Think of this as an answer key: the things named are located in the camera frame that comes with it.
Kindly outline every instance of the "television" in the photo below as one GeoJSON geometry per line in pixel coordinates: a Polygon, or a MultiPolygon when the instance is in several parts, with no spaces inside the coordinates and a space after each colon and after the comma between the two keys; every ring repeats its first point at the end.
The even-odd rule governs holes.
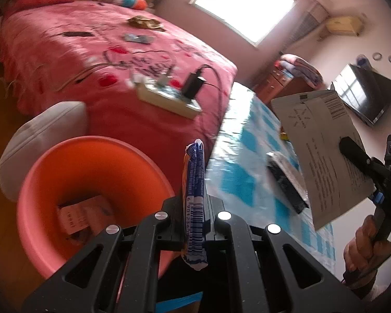
{"type": "Polygon", "coordinates": [[[371,70],[347,65],[332,82],[343,102],[373,126],[391,105],[391,80],[371,70]]]}

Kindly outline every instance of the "metal screw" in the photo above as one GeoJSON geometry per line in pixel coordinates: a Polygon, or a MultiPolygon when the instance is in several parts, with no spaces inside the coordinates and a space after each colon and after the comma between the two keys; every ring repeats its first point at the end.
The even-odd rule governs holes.
{"type": "Polygon", "coordinates": [[[281,227],[279,227],[276,224],[270,224],[270,225],[268,225],[267,230],[268,230],[268,232],[270,232],[272,234],[278,234],[281,232],[281,227]]]}
{"type": "Polygon", "coordinates": [[[120,228],[118,225],[109,225],[106,228],[106,233],[107,234],[116,234],[117,232],[119,232],[119,230],[120,230],[120,228]]]}
{"type": "Polygon", "coordinates": [[[155,219],[157,220],[165,220],[168,218],[168,213],[164,211],[159,211],[155,213],[155,219]]]}
{"type": "Polygon", "coordinates": [[[232,214],[230,214],[229,212],[226,212],[226,211],[222,211],[217,214],[217,217],[220,220],[229,220],[232,217],[232,214]]]}

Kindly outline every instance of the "blue snack wrapper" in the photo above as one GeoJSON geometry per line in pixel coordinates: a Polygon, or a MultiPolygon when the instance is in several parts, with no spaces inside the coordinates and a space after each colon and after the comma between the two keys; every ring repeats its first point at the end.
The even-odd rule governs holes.
{"type": "Polygon", "coordinates": [[[181,256],[195,270],[207,266],[203,249],[204,189],[204,145],[197,139],[186,148],[182,172],[186,244],[181,256]]]}

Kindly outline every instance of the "finger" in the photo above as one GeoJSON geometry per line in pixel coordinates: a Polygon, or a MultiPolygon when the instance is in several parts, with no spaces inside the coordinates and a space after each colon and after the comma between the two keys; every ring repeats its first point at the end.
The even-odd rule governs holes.
{"type": "Polygon", "coordinates": [[[350,272],[353,272],[356,269],[355,264],[353,263],[351,256],[349,255],[349,244],[348,243],[343,251],[343,258],[345,259],[346,269],[350,272]]]}
{"type": "Polygon", "coordinates": [[[362,225],[362,228],[364,230],[364,234],[367,235],[369,238],[373,238],[376,235],[376,224],[375,219],[373,215],[368,215],[365,220],[364,224],[362,225]]]}
{"type": "Polygon", "coordinates": [[[391,254],[391,242],[390,241],[377,241],[374,244],[374,255],[380,257],[387,257],[391,254]]]}
{"type": "Polygon", "coordinates": [[[358,252],[365,259],[369,260],[372,257],[372,242],[368,235],[364,234],[364,228],[359,227],[356,231],[356,245],[358,252]]]}
{"type": "Polygon", "coordinates": [[[358,267],[359,269],[364,269],[368,265],[367,260],[358,251],[356,239],[350,242],[349,255],[352,259],[353,264],[356,265],[356,267],[358,267]]]}

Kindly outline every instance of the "cable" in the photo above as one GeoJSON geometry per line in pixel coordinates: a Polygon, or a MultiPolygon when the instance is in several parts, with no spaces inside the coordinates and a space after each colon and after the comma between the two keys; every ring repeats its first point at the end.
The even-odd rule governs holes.
{"type": "MultiPolygon", "coordinates": [[[[222,85],[222,81],[221,81],[221,78],[220,78],[220,75],[219,73],[217,72],[217,70],[213,67],[213,66],[210,66],[209,64],[203,64],[198,70],[199,71],[203,71],[203,68],[210,68],[213,73],[215,74],[216,76],[216,79],[217,79],[217,82],[219,84],[219,86],[216,86],[216,85],[213,85],[211,83],[207,83],[205,82],[204,85],[209,85],[209,86],[213,86],[215,87],[218,91],[219,91],[219,95],[218,95],[218,131],[217,133],[215,134],[215,137],[217,137],[219,131],[220,131],[220,127],[221,127],[221,123],[223,121],[223,118],[224,118],[224,114],[222,114],[222,105],[223,105],[223,85],[222,85]]],[[[214,143],[213,143],[213,138],[209,138],[209,136],[207,135],[207,131],[204,127],[204,118],[203,118],[203,114],[200,115],[200,126],[201,126],[201,130],[203,131],[203,135],[205,136],[206,138],[206,147],[209,149],[209,150],[213,150],[213,146],[214,146],[214,143]]]]}
{"type": "MultiPolygon", "coordinates": [[[[138,52],[133,52],[132,54],[138,54],[138,53],[141,53],[141,54],[144,54],[144,53],[160,53],[160,52],[165,52],[165,53],[168,53],[171,57],[171,61],[173,60],[173,63],[171,64],[171,66],[169,68],[163,68],[162,70],[164,69],[172,69],[176,66],[176,58],[175,56],[171,55],[170,52],[166,51],[166,50],[146,50],[146,51],[138,51],[138,52]]],[[[129,69],[130,67],[127,67],[125,65],[124,62],[120,62],[120,63],[113,63],[111,62],[110,58],[107,56],[107,51],[104,51],[103,52],[103,57],[104,59],[106,60],[106,62],[104,63],[98,63],[98,64],[94,64],[90,67],[87,67],[85,68],[84,70],[82,70],[81,72],[79,72],[78,74],[76,74],[74,77],[70,78],[69,80],[67,80],[65,83],[63,83],[59,88],[57,89],[54,89],[55,92],[59,92],[61,91],[62,89],[64,89],[67,85],[69,85],[71,82],[75,81],[75,83],[80,83],[82,82],[84,79],[86,79],[87,77],[89,77],[91,74],[93,74],[94,72],[97,72],[98,70],[100,69],[103,69],[103,68],[106,68],[106,67],[117,67],[119,69],[122,69],[122,70],[127,70],[129,69]],[[82,77],[81,79],[79,79],[79,77],[81,77],[82,75],[88,73],[86,76],[82,77]]]]}
{"type": "Polygon", "coordinates": [[[378,268],[380,268],[380,267],[384,264],[384,262],[386,262],[390,257],[391,257],[391,254],[390,254],[387,258],[385,258],[381,263],[379,263],[377,266],[372,267],[372,269],[366,271],[364,274],[362,274],[361,276],[359,276],[359,278],[357,278],[355,281],[353,281],[353,283],[348,284],[348,285],[353,285],[353,284],[357,283],[358,281],[362,280],[362,279],[363,279],[364,277],[366,277],[368,274],[371,274],[373,271],[376,271],[376,270],[377,270],[378,268]]]}
{"type": "Polygon", "coordinates": [[[4,98],[7,99],[9,97],[9,91],[10,91],[10,87],[12,84],[14,84],[15,82],[17,82],[19,85],[21,85],[21,87],[23,88],[22,86],[22,83],[20,83],[20,81],[14,79],[13,81],[11,81],[11,83],[9,83],[7,85],[7,87],[4,88],[5,92],[4,92],[4,98]]]}

